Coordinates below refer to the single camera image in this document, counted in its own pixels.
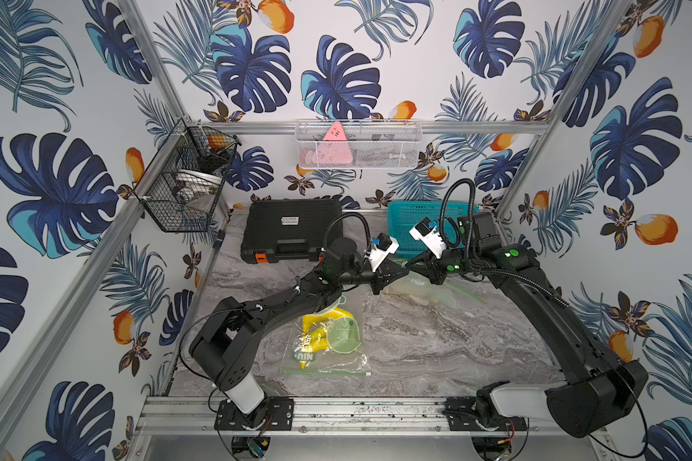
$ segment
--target teal plastic basket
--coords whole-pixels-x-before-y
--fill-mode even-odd
[[[456,220],[457,217],[467,213],[467,203],[461,201],[450,201],[446,206],[446,216]],[[477,205],[474,205],[474,212],[479,212]],[[395,252],[399,257],[413,257],[424,252],[427,247],[420,240],[413,240],[410,229],[415,227],[424,217],[433,220],[438,219],[441,213],[440,201],[391,201],[388,206],[388,229],[389,235],[395,237],[400,247]],[[443,223],[443,231],[449,239],[456,240],[456,235],[448,221]]]

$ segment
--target pink triangle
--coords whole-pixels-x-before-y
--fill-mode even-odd
[[[344,126],[341,122],[334,122],[323,141],[346,141]],[[318,162],[321,164],[349,164],[353,163],[353,154],[348,143],[319,143]]]
[[[328,133],[325,134],[323,141],[345,141],[346,134],[344,133],[344,125],[341,122],[334,122]]]

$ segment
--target yellow object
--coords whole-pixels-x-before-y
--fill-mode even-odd
[[[327,322],[342,317],[353,318],[353,315],[348,310],[335,307],[341,303],[340,301],[341,299],[334,302],[332,304],[334,307],[328,310],[303,316],[303,337],[300,339],[299,348],[302,352],[315,353],[328,348],[328,340],[326,339],[326,332],[328,331],[327,325],[319,327],[310,333],[310,329],[316,323]],[[304,369],[307,364],[307,362],[300,362],[300,368]]]
[[[341,308],[331,308],[323,312],[310,313],[306,316],[303,316],[303,335],[310,331],[310,328],[318,322],[326,322],[327,320],[341,317],[353,318],[353,315],[348,310],[344,310]]]

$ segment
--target red wire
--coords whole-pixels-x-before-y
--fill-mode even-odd
[[[263,434],[264,432],[266,432],[267,429],[269,429],[269,425],[271,424],[271,419],[272,419],[272,416],[269,417],[269,420],[266,422],[266,426],[264,426],[264,429],[262,429],[261,432],[259,432],[259,435],[257,437],[261,437],[261,434]]]
[[[515,438],[515,423],[513,423],[512,419],[508,418],[507,420],[510,421],[510,425],[513,427],[513,434],[510,436],[510,438],[500,440],[499,442],[497,442],[498,445],[502,445],[503,443],[510,442],[513,438]]]

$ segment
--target black wire basket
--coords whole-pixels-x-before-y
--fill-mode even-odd
[[[236,136],[185,126],[161,174],[141,198],[161,230],[208,232],[239,145]]]

